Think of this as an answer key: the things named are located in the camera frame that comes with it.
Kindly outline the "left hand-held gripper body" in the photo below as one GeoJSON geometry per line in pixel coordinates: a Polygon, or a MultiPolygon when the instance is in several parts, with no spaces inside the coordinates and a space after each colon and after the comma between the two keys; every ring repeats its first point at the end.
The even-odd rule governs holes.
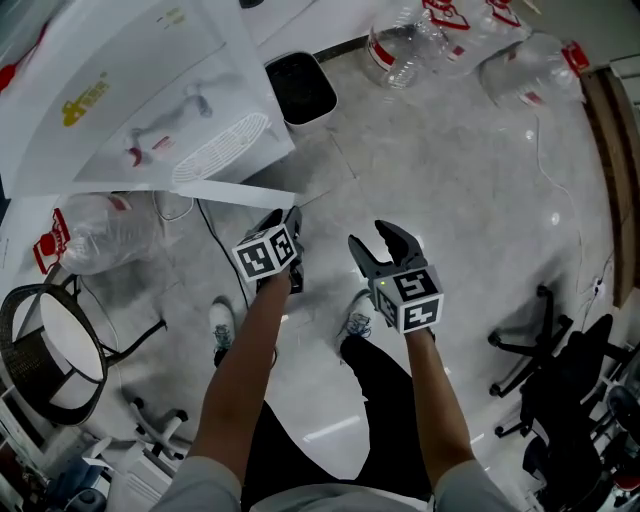
{"type": "Polygon", "coordinates": [[[284,270],[289,272],[291,294],[303,292],[303,247],[293,240],[284,223],[242,239],[232,253],[247,284],[259,291],[269,279],[284,270]]]}

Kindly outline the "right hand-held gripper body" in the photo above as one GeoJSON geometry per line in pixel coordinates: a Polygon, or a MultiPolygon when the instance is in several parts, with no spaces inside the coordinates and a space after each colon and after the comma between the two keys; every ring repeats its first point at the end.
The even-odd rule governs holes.
{"type": "Polygon", "coordinates": [[[401,264],[370,256],[367,279],[374,308],[398,333],[430,328],[440,321],[444,292],[435,267],[421,252],[410,252],[401,264]]]}

